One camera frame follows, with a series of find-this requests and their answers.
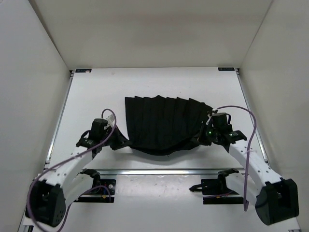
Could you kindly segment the black pleated skirt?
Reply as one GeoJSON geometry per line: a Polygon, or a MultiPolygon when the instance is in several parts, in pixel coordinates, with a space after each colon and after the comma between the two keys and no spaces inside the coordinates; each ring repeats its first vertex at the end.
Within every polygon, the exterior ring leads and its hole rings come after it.
{"type": "Polygon", "coordinates": [[[199,146],[197,135],[213,108],[179,97],[125,97],[126,128],[131,149],[165,156],[199,146]]]}

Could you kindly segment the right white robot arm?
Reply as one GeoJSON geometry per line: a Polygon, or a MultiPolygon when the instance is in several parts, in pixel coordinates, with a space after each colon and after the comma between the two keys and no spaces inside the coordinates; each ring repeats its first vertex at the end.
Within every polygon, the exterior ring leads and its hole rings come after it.
{"type": "Polygon", "coordinates": [[[241,131],[233,130],[231,115],[212,110],[209,119],[202,122],[197,141],[201,145],[222,146],[245,169],[241,174],[235,168],[218,173],[211,185],[193,185],[191,192],[205,192],[217,189],[221,198],[229,193],[239,194],[244,201],[244,210],[251,204],[265,225],[272,225],[299,215],[297,184],[292,179],[284,179],[272,170],[251,148],[251,139],[241,131]]]}

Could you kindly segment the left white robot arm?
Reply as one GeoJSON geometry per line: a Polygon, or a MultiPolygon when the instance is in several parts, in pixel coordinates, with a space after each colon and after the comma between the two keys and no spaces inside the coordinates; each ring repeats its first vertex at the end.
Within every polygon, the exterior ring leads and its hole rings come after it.
{"type": "Polygon", "coordinates": [[[34,224],[63,227],[70,205],[81,195],[103,187],[99,172],[85,166],[103,147],[117,150],[127,141],[118,129],[114,115],[94,119],[91,129],[81,135],[70,157],[33,180],[27,196],[26,217],[34,224]]]}

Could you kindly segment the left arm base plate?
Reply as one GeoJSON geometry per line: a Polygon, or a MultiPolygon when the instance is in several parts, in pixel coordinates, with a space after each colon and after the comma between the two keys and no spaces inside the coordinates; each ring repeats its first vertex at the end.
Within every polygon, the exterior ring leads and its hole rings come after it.
{"type": "Polygon", "coordinates": [[[116,191],[116,176],[102,175],[96,184],[104,186],[96,188],[77,198],[75,203],[114,203],[116,191]]]}

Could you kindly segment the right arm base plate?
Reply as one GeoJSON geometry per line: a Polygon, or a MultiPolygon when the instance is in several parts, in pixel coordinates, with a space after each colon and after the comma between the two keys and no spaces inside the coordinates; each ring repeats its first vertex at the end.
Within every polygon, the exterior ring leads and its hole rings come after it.
{"type": "Polygon", "coordinates": [[[200,184],[191,186],[189,190],[202,193],[204,205],[243,204],[243,198],[229,188],[223,187],[218,179],[201,179],[200,184]]]}

